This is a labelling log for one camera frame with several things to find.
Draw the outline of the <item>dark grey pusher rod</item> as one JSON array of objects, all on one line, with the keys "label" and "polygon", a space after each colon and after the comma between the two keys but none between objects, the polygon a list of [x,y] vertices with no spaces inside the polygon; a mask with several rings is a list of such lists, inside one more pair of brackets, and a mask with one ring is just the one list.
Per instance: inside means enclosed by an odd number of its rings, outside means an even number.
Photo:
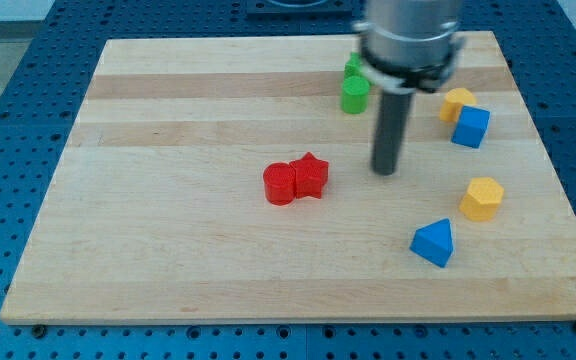
[{"label": "dark grey pusher rod", "polygon": [[389,176],[397,169],[412,98],[412,93],[381,94],[371,154],[371,168],[376,174]]}]

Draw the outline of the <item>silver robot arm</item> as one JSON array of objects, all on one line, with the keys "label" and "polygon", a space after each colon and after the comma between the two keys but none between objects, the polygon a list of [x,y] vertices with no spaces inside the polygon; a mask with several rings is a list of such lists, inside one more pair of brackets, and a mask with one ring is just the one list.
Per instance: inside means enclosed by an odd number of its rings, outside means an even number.
[{"label": "silver robot arm", "polygon": [[436,92],[452,76],[464,39],[460,0],[369,0],[352,25],[362,74],[380,88],[371,168],[397,171],[414,94]]}]

